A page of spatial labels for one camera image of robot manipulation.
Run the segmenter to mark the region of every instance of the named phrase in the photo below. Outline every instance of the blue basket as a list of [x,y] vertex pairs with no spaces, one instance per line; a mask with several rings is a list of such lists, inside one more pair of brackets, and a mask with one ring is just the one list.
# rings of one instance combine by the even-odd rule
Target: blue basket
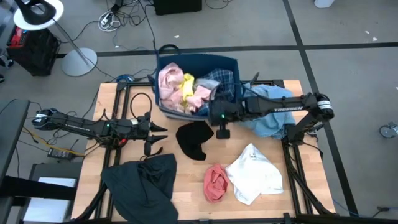
[[[160,57],[161,51],[171,47],[177,50],[178,54]],[[159,72],[170,63],[176,63],[184,73],[190,73],[195,78],[207,75],[216,68],[231,70],[234,73],[234,82],[241,83],[239,78],[238,61],[233,58],[212,55],[212,54],[181,54],[176,45],[168,44],[162,46],[157,52],[157,70],[155,75],[155,103],[168,118],[182,119],[187,121],[204,121],[207,116],[195,116],[167,109],[160,105],[159,96]],[[241,97],[241,91],[235,91],[234,101]]]

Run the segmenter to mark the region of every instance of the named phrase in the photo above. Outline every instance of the yellow wire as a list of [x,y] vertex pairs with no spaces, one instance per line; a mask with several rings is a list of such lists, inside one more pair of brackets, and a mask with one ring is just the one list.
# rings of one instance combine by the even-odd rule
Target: yellow wire
[[57,146],[53,146],[53,145],[47,144],[46,141],[44,141],[40,136],[38,136],[37,134],[35,134],[33,131],[31,131],[31,130],[28,130],[28,131],[29,131],[30,133],[26,133],[26,132],[24,132],[24,133],[26,133],[26,134],[32,134],[33,137],[36,137],[36,140],[40,141],[43,145],[45,145],[45,146],[47,146],[47,147],[51,147],[51,148],[53,148],[53,149],[58,149],[59,151],[70,152],[70,153],[72,153],[72,154],[74,154],[74,155],[77,155],[77,156],[85,156],[83,153],[79,153],[79,152],[75,152],[75,151],[72,151],[72,150],[69,150],[69,149],[64,149],[64,148],[61,148],[61,147],[57,147]]

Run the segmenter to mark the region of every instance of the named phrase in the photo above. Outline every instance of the concrete floor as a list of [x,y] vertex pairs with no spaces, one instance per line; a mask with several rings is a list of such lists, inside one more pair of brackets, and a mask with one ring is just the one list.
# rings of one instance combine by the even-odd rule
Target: concrete floor
[[[212,6],[221,1],[208,0]],[[65,12],[59,23],[75,37],[89,21],[95,21],[106,10],[104,0],[63,0]],[[300,35],[305,45],[363,44],[398,42],[398,1],[395,0],[336,0],[329,9],[317,9],[313,0],[289,1]],[[196,13],[156,16],[148,7],[157,46],[177,44],[181,48],[232,47],[252,45],[295,45],[295,37],[282,0],[232,1],[222,10],[212,10],[203,3]],[[96,52],[119,52],[112,43],[114,32],[101,32],[96,24],[88,26],[76,40],[80,47]],[[118,45],[133,49],[152,48],[152,36],[146,21],[137,27],[118,31]],[[60,53],[71,47],[63,44]],[[306,51],[320,91],[333,103],[336,117],[331,121],[338,149],[361,215],[373,215],[376,206],[398,206],[398,138],[383,139],[378,129],[390,121],[398,122],[398,49],[308,50]],[[305,92],[311,91],[298,50],[219,52],[238,59],[241,79],[248,80],[256,72],[260,79],[298,79]],[[2,99],[27,98],[43,107],[60,111],[76,111],[82,115],[89,107],[100,83],[110,80],[97,70],[73,78],[63,74],[62,60],[56,60],[48,77],[32,77],[18,65],[5,72],[7,80],[0,84]],[[154,55],[100,57],[97,66],[111,75],[135,73],[143,68],[155,68]],[[32,105],[29,115],[37,110]],[[40,132],[44,138],[52,133]],[[71,134],[58,140],[60,147],[70,147],[76,138]],[[320,133],[319,146],[325,153],[324,166],[333,198],[345,206],[335,166],[325,133]],[[74,147],[83,152],[85,140]],[[21,140],[31,142],[21,134]],[[33,163],[55,162],[43,152],[18,144],[21,176],[28,178]],[[12,158],[9,175],[16,175],[16,157]],[[346,211],[336,205],[342,215]],[[398,219],[398,210],[380,213],[379,218]],[[9,223],[15,223],[11,214]]]

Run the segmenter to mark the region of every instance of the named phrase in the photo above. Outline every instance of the yellow cloth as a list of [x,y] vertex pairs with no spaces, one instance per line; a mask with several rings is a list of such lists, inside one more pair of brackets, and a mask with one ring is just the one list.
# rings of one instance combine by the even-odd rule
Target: yellow cloth
[[186,102],[187,96],[193,96],[193,83],[195,82],[195,77],[189,73],[184,74],[184,81],[180,84],[180,89],[182,90],[182,101]]

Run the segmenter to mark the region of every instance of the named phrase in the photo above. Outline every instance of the wooden tabletop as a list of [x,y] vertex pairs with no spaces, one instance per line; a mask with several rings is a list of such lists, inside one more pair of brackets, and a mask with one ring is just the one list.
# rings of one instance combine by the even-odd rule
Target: wooden tabletop
[[[285,88],[293,92],[294,96],[300,96],[302,92],[300,81],[284,80]],[[154,102],[154,94],[149,87],[131,88],[130,97],[139,92],[147,93]],[[115,83],[103,83],[99,89],[98,98],[95,107],[93,120],[97,120],[106,109],[108,117],[111,117],[114,98],[116,94]],[[121,94],[119,113],[120,118],[123,106],[124,93]],[[135,114],[144,114],[149,110],[149,101],[145,96],[137,96],[132,106]],[[298,123],[305,115],[306,111],[293,112],[294,119]],[[127,118],[132,118],[130,110],[127,112]],[[154,144],[152,152],[157,151],[163,146],[163,153],[174,153],[177,160],[177,176],[174,182],[174,192],[172,202],[178,210],[179,220],[197,220],[197,219],[236,219],[236,218],[277,218],[283,217],[283,213],[290,213],[294,217],[294,207],[292,196],[290,193],[289,180],[287,178],[287,170],[284,162],[282,144],[280,140],[272,138],[259,138],[252,131],[243,128],[235,123],[228,124],[231,130],[230,139],[217,139],[214,135],[209,141],[202,144],[203,152],[207,154],[205,161],[194,161],[188,158],[180,149],[175,138],[177,129],[186,124],[186,121],[177,121],[167,119],[162,112],[153,106],[151,120],[168,129],[165,134],[168,138]],[[306,136],[305,142],[317,145],[314,138]],[[233,185],[228,186],[228,190],[223,197],[222,202],[209,203],[206,201],[203,193],[203,178],[207,168],[213,164],[219,163],[223,167],[234,162],[243,149],[250,143],[253,143],[275,166],[279,169],[283,178],[284,192],[277,195],[260,195],[250,205],[239,202],[233,193]],[[90,141],[87,147],[94,144]],[[310,146],[300,146],[300,154],[303,162],[303,168],[307,179],[307,185],[321,201],[325,208],[334,212],[333,201],[331,198],[328,182],[326,181],[325,171],[319,155],[319,152]],[[81,175],[79,179],[78,189],[76,193],[75,204],[73,206],[72,217],[79,216],[87,205],[91,202],[100,186],[100,173],[104,161],[105,149],[98,148],[85,158]],[[121,161],[137,161],[144,154],[143,141],[129,141],[121,152]],[[113,163],[114,152],[111,154],[111,162]],[[302,192],[296,184],[300,206],[302,213],[305,213]],[[108,194],[106,193],[103,200],[102,217],[106,215],[108,206]],[[124,220],[114,209],[112,220]]]

